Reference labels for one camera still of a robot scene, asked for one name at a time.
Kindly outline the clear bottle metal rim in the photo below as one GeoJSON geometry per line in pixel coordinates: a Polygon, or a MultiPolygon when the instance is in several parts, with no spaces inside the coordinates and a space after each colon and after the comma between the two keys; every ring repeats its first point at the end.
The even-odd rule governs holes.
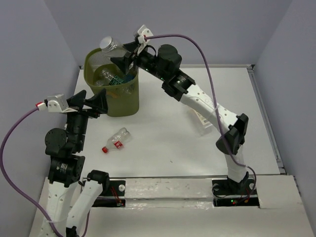
{"type": "Polygon", "coordinates": [[[121,58],[123,57],[128,51],[123,47],[116,38],[107,36],[104,37],[99,44],[101,48],[101,52],[107,58],[121,58]]]}

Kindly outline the white label square bottle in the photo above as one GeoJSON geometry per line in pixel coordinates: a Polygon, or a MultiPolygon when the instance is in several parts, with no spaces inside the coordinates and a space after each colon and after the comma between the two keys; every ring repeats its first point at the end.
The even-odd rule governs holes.
{"type": "Polygon", "coordinates": [[[212,131],[213,125],[200,113],[193,109],[189,109],[188,115],[192,125],[200,136],[209,134],[212,131]]]}

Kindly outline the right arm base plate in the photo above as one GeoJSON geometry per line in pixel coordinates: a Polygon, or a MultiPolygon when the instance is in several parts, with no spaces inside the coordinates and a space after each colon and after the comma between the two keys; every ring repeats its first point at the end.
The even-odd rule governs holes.
{"type": "Polygon", "coordinates": [[[214,207],[255,206],[259,207],[257,190],[250,196],[253,189],[253,179],[248,179],[241,189],[233,191],[227,179],[212,180],[212,194],[214,207]]]}

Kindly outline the red cap crushed bottle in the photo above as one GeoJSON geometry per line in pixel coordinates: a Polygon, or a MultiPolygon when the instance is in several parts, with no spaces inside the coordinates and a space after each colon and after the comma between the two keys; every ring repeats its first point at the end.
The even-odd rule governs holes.
{"type": "Polygon", "coordinates": [[[101,150],[104,153],[108,153],[112,150],[121,150],[131,138],[130,132],[123,127],[107,140],[106,145],[101,150]]]}

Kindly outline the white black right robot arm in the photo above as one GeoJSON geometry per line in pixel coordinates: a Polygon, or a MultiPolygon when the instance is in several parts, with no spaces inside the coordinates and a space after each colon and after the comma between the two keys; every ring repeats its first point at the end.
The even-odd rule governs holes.
{"type": "Polygon", "coordinates": [[[163,44],[155,54],[150,54],[146,46],[137,42],[115,43],[111,53],[110,60],[124,74],[138,67],[162,80],[166,94],[194,109],[219,131],[216,147],[226,159],[226,186],[231,193],[240,193],[249,177],[242,155],[248,116],[237,115],[215,102],[190,76],[181,71],[182,57],[172,45],[163,44]]]}

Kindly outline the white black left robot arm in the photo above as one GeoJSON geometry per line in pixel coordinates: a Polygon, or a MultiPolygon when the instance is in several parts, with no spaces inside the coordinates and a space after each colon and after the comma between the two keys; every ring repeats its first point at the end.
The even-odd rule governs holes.
{"type": "Polygon", "coordinates": [[[64,128],[53,128],[45,136],[45,154],[50,157],[48,198],[40,237],[77,237],[82,223],[98,195],[109,190],[109,175],[93,170],[88,175],[87,187],[79,202],[70,206],[85,162],[83,151],[89,119],[107,114],[106,90],[91,98],[82,90],[70,98],[63,94],[49,96],[38,104],[39,110],[67,116],[64,128]]]}

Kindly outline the orange juice bottle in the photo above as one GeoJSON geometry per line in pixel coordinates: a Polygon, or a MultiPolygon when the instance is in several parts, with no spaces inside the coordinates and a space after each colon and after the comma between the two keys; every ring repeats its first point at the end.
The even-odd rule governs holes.
{"type": "Polygon", "coordinates": [[[117,86],[108,89],[107,93],[113,97],[123,97],[123,96],[129,96],[132,95],[135,91],[134,85],[128,85],[128,86],[117,86]]]}

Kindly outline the green label plastic bottle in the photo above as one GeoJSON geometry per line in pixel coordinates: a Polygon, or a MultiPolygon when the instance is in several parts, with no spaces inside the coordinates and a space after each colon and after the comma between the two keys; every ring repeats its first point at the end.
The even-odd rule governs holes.
{"type": "Polygon", "coordinates": [[[96,86],[112,86],[123,84],[123,82],[121,77],[114,74],[111,70],[103,68],[94,84],[96,86]]]}

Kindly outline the blue label water bottle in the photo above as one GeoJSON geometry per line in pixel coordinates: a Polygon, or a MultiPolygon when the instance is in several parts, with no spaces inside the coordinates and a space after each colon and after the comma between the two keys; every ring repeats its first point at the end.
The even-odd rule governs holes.
{"type": "Polygon", "coordinates": [[[128,82],[132,81],[136,76],[137,76],[136,73],[125,75],[125,76],[122,78],[123,83],[128,83],[128,82]]]}

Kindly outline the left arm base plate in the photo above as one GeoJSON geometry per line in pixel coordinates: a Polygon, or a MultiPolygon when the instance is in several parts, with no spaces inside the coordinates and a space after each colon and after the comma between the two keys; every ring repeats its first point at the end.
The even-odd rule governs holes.
{"type": "Polygon", "coordinates": [[[92,207],[124,208],[126,203],[125,189],[125,180],[110,180],[108,189],[97,197],[92,207]]]}

